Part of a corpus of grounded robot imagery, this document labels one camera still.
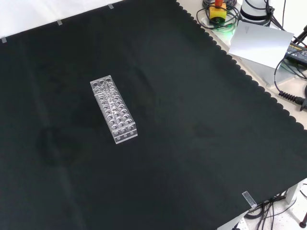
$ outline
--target white paper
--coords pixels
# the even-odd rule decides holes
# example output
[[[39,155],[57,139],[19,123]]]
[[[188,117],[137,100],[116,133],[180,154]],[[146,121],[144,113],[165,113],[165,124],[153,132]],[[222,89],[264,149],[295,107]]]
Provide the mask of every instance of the white paper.
[[[285,56],[294,34],[240,21],[229,53],[276,68]]]

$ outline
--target scalloped edge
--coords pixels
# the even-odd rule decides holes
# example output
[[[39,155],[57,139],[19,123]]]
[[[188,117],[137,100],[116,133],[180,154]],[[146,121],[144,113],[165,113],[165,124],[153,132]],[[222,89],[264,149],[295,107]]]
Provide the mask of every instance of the scalloped edge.
[[[294,123],[295,126],[298,126],[299,129],[302,129],[303,131],[305,131],[305,132],[307,133],[307,127],[306,127],[306,129],[305,129],[302,123],[297,122],[297,121],[296,121],[296,118],[295,118],[294,116],[290,115],[290,112],[289,112],[288,110],[284,109],[284,108],[283,108],[283,105],[282,105],[281,103],[279,103],[275,97],[272,97],[272,95],[271,95],[270,92],[266,91],[264,87],[259,86],[259,83],[258,83],[257,81],[255,81],[255,80],[253,79],[252,76],[247,75],[246,72],[245,72],[243,69],[241,69],[241,66],[240,66],[239,64],[237,64],[237,61],[236,61],[235,59],[233,59],[233,57],[232,57],[230,54],[228,54],[225,50],[223,50],[223,49],[221,48],[221,46],[217,45],[217,41],[215,41],[215,39],[214,39],[212,36],[210,36],[210,34],[209,34],[208,32],[206,32],[206,30],[197,22],[197,20],[195,20],[195,18],[192,16],[192,14],[190,14],[187,10],[185,10],[185,9],[183,8],[183,6],[181,6],[180,3],[179,3],[177,0],[173,0],[173,1],[175,2],[175,4],[176,4],[176,5],[177,5],[177,6],[178,6],[178,7],[179,7],[179,8],[180,8],[190,19],[191,19],[191,20],[193,20],[193,22],[204,32],[204,34],[205,34],[206,36],[209,37],[209,39],[210,39],[210,41],[212,42],[212,44],[213,44],[214,46],[217,46],[218,49],[220,50],[220,52],[222,52],[224,55],[227,55],[228,57],[230,57],[230,61],[231,61],[231,62],[234,62],[236,68],[237,68],[241,73],[243,73],[245,76],[248,77],[248,79],[251,81],[251,84],[253,85],[253,87],[254,87],[255,89],[261,90],[262,92],[264,92],[264,94],[267,95],[267,96],[269,97],[270,101],[274,103],[274,105],[277,107],[277,109],[281,109],[281,112],[282,112],[285,116],[287,116],[287,117]]]

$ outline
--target black tablecloth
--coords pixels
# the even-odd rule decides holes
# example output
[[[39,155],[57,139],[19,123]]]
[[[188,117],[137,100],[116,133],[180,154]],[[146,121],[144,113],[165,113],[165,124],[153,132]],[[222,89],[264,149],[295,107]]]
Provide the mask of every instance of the black tablecloth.
[[[175,1],[114,6],[0,44],[0,229],[213,230],[307,177],[302,125]],[[107,75],[139,134],[119,145]]]

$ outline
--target wire bundle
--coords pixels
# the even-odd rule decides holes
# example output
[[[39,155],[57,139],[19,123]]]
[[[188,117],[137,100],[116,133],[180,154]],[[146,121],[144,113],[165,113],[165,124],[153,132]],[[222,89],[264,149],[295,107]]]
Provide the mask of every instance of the wire bundle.
[[[216,29],[220,29],[220,28],[230,28],[230,27],[234,26],[239,20],[239,10],[236,8],[237,0],[228,0],[225,3],[226,3],[226,9],[223,8],[223,7],[220,7],[220,6],[214,6],[214,2],[212,2],[212,0],[203,0],[202,1],[203,8],[200,9],[199,11],[197,11],[197,13],[196,13],[196,19],[197,19],[198,23],[202,27],[204,27],[206,29],[211,29],[211,30],[216,30]],[[227,15],[231,15],[232,17],[229,20],[225,21],[224,23],[217,23],[217,22],[211,20],[210,17],[209,17],[208,11],[209,11],[210,7],[223,9],[224,11],[226,11]],[[198,14],[201,11],[206,12],[206,16],[207,16],[209,22],[211,24],[213,24],[212,27],[206,26],[202,22],[199,21]]]
[[[283,21],[284,21],[284,11],[285,11],[285,7],[286,7],[286,0],[284,0],[284,5],[283,5]],[[272,18],[271,18],[271,22],[272,22],[274,25],[276,25],[279,29],[285,31],[285,29],[283,28],[283,24],[281,25],[281,24],[277,21],[277,19],[275,18],[274,15],[273,15]],[[302,43],[303,45],[307,46],[303,41],[301,41],[301,40],[298,39],[297,37],[295,37],[295,36],[293,36],[293,37],[294,37],[296,40],[298,40],[299,43]],[[277,84],[276,84],[276,72],[277,72],[277,69],[278,69],[278,67],[279,67],[279,65],[280,65],[281,63],[284,63],[284,64],[285,64],[295,75],[297,75],[298,77],[307,80],[306,75],[300,70],[298,64],[296,64],[296,70],[297,70],[301,75],[298,74],[297,72],[295,72],[295,71],[284,61],[289,55],[292,55],[292,54],[295,54],[295,53],[300,53],[300,52],[303,52],[303,51],[304,51],[304,50],[302,49],[302,50],[294,51],[294,52],[292,52],[292,53],[290,53],[290,54],[286,54],[286,55],[284,56],[284,58],[278,63],[277,67],[275,68],[275,71],[274,71],[274,84],[275,84],[276,89],[277,89],[279,92],[282,92],[282,91],[278,88],[278,86],[277,86]]]
[[[252,4],[250,4],[250,2],[248,0],[244,0],[251,8],[254,8],[256,10],[259,10],[259,11],[266,11],[269,19],[268,19],[268,22],[271,22],[272,21],[272,18],[273,18],[273,12],[274,12],[274,8],[272,6],[269,5],[269,1],[267,0],[264,0],[265,2],[265,8],[259,8],[259,7],[255,7],[253,6]]]
[[[256,206],[253,210],[249,211],[244,216],[244,218],[246,218],[246,219],[257,219],[257,218],[260,218],[260,221],[257,224],[257,228],[256,228],[257,230],[259,230],[260,227],[261,227],[261,230],[263,230],[266,219],[267,218],[272,218],[272,223],[271,223],[271,230],[272,230],[273,229],[273,225],[274,225],[274,217],[284,213],[285,211],[287,211],[289,208],[291,208],[296,203],[296,200],[295,200],[293,202],[293,204],[291,206],[289,206],[286,210],[284,210],[281,213],[275,214],[274,213],[274,203],[277,202],[277,201],[281,201],[281,200],[285,199],[286,198],[286,194],[287,194],[287,192],[285,192],[284,195],[282,195],[280,193],[280,194],[274,196],[273,198],[271,198],[270,200],[268,200],[266,202],[263,202],[262,204]],[[272,215],[268,216],[268,213],[269,213],[269,210],[271,209],[271,207],[272,207]],[[251,215],[252,212],[255,212],[255,211],[259,210],[259,209],[261,209],[259,214]]]

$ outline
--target white device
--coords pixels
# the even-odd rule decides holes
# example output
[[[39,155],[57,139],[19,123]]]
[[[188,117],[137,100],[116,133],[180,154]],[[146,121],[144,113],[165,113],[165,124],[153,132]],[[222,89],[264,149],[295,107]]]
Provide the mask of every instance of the white device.
[[[243,0],[240,11],[242,21],[269,26],[271,21],[270,14],[273,13],[274,8],[267,10],[267,3],[263,0]]]

